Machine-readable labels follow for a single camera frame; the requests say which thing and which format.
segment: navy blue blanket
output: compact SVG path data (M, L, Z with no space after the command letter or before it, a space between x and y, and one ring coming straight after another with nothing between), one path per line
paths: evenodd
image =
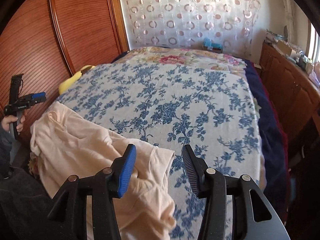
M260 136L262 139L262 153L265 158L267 187L264 194L276 210L280 218L286 214L287 196L287 153L281 129L278 127L277 117L268 99L265 88L258 76L253 63L245 60L247 68L245 75L252 95L257 99L258 105L262 107L259 111L258 122Z

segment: window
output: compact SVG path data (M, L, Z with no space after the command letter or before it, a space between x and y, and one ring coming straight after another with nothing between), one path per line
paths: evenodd
M306 56L312 59L312 62L320 62L320 37L316 32L316 29L313 27L311 22L309 22L309 49L306 52Z

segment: red edge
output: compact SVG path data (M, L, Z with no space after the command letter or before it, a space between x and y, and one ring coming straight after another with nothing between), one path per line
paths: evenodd
M284 223L285 221L287 221L287 218L288 218L287 207L289 206L289 197L290 197L290 174L289 174L289 165L288 165L288 137L287 137L287 134L282 129L282 125L279 122L278 113L275 110L273 103L270 101L269 93L268 93L267 89L265 88L265 86L263 85L262 79L260 78L257 70L254 67L254 63L251 62L251 64L252 64L255 72L257 73L257 76L259 77L259 80L260 80L260 82L262 84L263 90L264 90L264 92L265 92L265 94L266 94L266 96L268 98L268 101L269 101L269 103L271 105L273 114L275 116L277 127L278 127L279 131L281 132L281 136L282 136L283 150L284 150L284 156L285 156L285 160L284 161L285 161L286 174L287 174L287 192L286 192L286 198L285 198L285 210L283 211L283 214L280 215L280 219Z

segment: hand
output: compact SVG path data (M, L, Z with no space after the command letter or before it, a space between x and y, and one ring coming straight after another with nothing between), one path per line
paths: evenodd
M18 120L18 118L16 116L13 116L13 115L5 116L2 119L1 126L5 131L9 132L10 131L10 123L16 122L17 120ZM17 131L19 133L22 132L22 130L23 130L23 123L25 120L26 120L26 117L23 113L21 116L21 119L20 119L20 123L19 123L19 125L17 125Z

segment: blue floral bedsheet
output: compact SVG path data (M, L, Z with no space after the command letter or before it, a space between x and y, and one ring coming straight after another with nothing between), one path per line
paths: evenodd
M175 151L169 194L177 226L171 239L197 239L205 205L191 192L180 156L184 144L223 174L249 174L259 182L257 118L248 84L238 76L181 65L103 64L58 101L127 138ZM227 213L230 239L231 199Z

